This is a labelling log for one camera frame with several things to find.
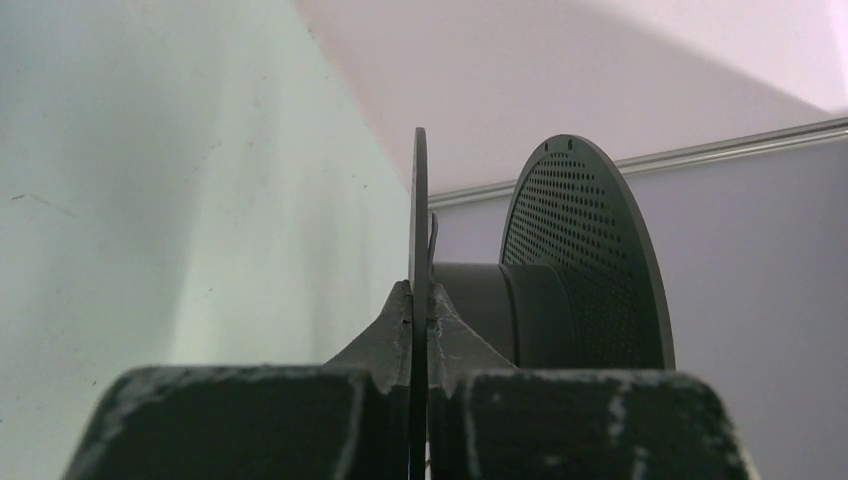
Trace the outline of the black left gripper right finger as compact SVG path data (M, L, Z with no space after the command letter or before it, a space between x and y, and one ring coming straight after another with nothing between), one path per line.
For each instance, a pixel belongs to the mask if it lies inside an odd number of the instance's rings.
M428 320L435 479L755 479L720 397L663 370L521 370L459 316Z

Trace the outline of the dark grey cable spool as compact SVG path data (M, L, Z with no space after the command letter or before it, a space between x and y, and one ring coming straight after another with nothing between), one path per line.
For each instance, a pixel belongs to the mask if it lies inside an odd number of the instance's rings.
M645 221L597 145L558 135L533 151L493 264L435 261L438 218L428 206L427 160L426 133L417 128L408 281L410 478L433 478L428 320L436 286L518 369L674 370L668 306Z

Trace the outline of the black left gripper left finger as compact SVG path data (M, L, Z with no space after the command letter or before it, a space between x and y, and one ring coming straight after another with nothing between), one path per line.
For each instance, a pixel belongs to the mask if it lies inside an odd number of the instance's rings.
M410 307L378 317L318 366L146 366L104 392L68 479L404 479Z

